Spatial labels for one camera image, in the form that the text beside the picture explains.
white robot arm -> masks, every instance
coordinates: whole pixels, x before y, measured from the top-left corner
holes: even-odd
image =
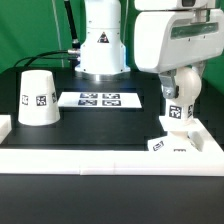
[[[135,6],[144,10],[135,24],[135,62],[139,70],[159,74],[166,99],[160,121],[168,136],[149,140],[148,148],[203,151],[205,144],[195,146],[189,131],[198,128],[193,108],[204,61],[223,52],[224,13],[214,0],[135,0]]]
[[[125,76],[125,46],[120,40],[121,4],[119,0],[84,0],[86,40],[81,46],[81,62],[76,71],[96,81]]]

white platform edge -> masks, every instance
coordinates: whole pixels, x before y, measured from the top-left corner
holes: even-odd
[[[217,144],[209,141],[211,147]],[[0,149],[0,173],[224,176],[224,153]]]

upside-down cup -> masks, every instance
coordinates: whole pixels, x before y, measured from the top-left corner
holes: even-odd
[[[30,126],[49,125],[60,119],[52,72],[22,72],[19,122]]]

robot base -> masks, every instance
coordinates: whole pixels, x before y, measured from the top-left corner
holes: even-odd
[[[130,77],[130,68],[126,67],[124,71],[117,74],[91,74],[83,72],[81,68],[77,66],[75,68],[75,76],[92,81],[116,81],[121,79],[128,79]]]

small white block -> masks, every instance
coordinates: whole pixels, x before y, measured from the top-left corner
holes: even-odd
[[[10,115],[0,115],[0,144],[12,130]]]

